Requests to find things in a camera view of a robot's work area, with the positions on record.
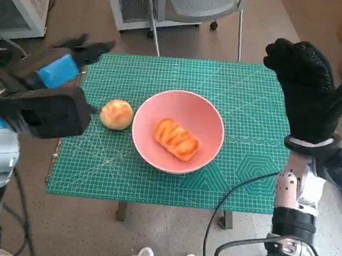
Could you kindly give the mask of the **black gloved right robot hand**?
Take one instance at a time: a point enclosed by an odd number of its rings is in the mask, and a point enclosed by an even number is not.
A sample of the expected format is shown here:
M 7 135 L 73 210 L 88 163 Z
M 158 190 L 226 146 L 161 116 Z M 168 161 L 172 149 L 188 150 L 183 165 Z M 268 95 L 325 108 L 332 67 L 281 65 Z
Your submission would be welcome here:
M 312 43 L 279 38 L 266 46 L 264 65 L 275 71 L 284 93 L 290 135 L 318 144 L 329 140 L 342 116 L 342 83 Z

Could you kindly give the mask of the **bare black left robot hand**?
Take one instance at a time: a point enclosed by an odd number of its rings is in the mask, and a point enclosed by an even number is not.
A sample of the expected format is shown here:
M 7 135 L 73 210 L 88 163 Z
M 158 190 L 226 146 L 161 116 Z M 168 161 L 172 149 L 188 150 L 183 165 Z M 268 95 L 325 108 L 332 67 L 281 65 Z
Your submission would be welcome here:
M 7 68 L 11 84 L 7 93 L 61 88 L 79 76 L 81 69 L 98 62 L 111 51 L 116 42 L 87 43 L 88 35 L 67 39 L 61 43 L 27 55 Z

